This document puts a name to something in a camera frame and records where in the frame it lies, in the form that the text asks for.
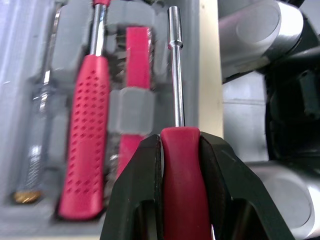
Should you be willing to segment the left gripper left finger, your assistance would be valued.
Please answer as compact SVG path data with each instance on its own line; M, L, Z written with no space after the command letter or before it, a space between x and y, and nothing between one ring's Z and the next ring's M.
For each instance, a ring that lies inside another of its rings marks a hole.
M158 134L140 142L114 183L100 239L164 238L161 147Z

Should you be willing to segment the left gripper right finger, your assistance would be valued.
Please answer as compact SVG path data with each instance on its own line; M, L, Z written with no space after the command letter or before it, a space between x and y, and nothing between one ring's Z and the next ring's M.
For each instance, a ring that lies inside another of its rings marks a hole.
M221 137L201 132L200 169L217 240L292 240L260 178Z

